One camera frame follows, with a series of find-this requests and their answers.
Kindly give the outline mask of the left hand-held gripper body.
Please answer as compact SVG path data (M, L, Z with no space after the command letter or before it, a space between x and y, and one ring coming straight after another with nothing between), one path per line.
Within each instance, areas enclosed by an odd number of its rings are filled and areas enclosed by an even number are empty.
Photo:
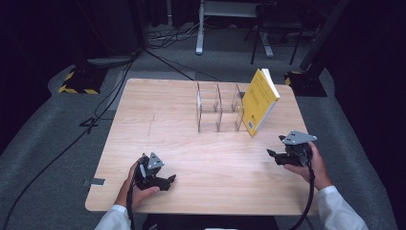
M154 152L147 156L145 154L138 160L135 169L135 185L140 190L157 187L158 183L168 183L166 178L158 177L157 173L165 163Z

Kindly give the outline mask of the person's right hand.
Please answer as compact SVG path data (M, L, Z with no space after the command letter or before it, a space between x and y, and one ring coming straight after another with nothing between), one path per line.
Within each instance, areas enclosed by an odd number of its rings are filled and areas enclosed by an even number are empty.
M320 152L318 151L316 145L313 144L312 142L309 142L308 144L311 147L311 150L313 153L313 157L311 160L311 166L312 166L312 170L315 174L314 187L318 191L321 191L328 186L332 186L333 183L328 176L325 162L324 162L323 157L321 156ZM288 164L284 165L283 167L292 173L300 175L306 182L310 181L310 172L309 172L308 168L298 167L298 166L293 166L293 165L288 165Z

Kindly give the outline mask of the grey metal pole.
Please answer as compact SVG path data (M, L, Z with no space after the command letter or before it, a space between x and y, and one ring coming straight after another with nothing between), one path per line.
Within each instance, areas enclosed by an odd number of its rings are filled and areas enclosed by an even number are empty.
M304 71L315 69L320 59L323 56L323 51L327 47L327 39L338 22L343 11L347 7L350 0L338 0L337 5L334 7L332 13L327 16L326 22L315 38L315 41L309 48L300 64L300 68Z

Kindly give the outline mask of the person's left hand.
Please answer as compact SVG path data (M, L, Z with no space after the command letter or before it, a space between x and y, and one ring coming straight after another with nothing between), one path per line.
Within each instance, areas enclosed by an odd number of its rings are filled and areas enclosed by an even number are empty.
M121 206L126 206L126 198L127 198L127 192L131 186L131 180L133 177L133 174L135 172L136 167L138 166L138 162L135 162L127 175L127 178L124 180L124 183L121 187L121 189L118 192L118 195L115 199L114 204L115 205L121 205ZM154 194L158 193L160 191L159 187L151 187L145 190L140 190L137 186L133 187L133 193L132 193L132 205L131 205L131 210L135 211L137 207L141 204L141 202L150 197L153 196Z

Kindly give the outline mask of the grey tape strip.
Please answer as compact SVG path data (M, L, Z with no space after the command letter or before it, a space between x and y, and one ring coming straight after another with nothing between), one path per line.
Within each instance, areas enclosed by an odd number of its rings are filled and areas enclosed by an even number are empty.
M84 179L82 182L82 186L90 188L92 185L103 186L104 183L105 183L105 180L103 178L91 178L91 179Z

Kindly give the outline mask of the clear acrylic book rack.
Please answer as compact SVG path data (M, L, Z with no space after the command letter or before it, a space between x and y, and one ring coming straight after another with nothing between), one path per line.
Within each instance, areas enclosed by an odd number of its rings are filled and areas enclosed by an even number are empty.
M196 111L200 133L239 131L244 107L238 84L199 82Z

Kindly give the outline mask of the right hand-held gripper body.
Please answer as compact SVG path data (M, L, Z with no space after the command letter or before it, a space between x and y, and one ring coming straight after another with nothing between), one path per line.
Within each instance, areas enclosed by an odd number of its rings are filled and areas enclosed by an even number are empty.
M282 155L281 164L305 167L313 155L308 143L316 141L317 137L298 130L292 130L284 136L282 143L285 145L285 153Z

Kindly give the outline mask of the yellow book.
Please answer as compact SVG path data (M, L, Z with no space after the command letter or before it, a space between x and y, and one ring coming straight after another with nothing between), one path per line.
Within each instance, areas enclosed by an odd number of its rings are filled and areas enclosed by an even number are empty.
M258 69L244 93L242 122L251 136L255 136L261 124L267 119L275 103L281 98L270 71Z

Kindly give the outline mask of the striped black stand base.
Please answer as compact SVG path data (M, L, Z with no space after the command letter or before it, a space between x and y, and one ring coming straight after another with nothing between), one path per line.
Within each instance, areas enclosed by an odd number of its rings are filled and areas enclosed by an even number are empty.
M296 97L326 97L327 92L318 78L306 72L289 71L284 74L284 82L290 86Z
M91 94L101 93L101 87L108 70L88 67L86 70L73 68L59 87L59 93Z

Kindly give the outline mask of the black chair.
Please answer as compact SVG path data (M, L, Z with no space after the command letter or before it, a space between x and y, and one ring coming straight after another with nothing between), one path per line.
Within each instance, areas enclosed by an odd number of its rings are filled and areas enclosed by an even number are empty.
M255 30L255 41L251 55L251 64L254 63L258 43L261 40L265 47L265 53L272 58L273 51L268 43L267 35L269 33L282 33L281 42L286 42L290 36L296 36L297 41L291 55L290 64L293 63L298 46L304 36L305 27L300 20L298 7L290 0L262 0L255 7L255 23L249 29L244 40L253 30Z

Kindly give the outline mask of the white desk frame leg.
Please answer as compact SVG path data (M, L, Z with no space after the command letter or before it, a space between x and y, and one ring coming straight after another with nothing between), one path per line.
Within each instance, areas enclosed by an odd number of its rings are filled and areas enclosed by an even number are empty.
M230 2L226 0L200 0L199 23L195 53L203 54L204 20L206 16L248 17L254 18L257 3Z

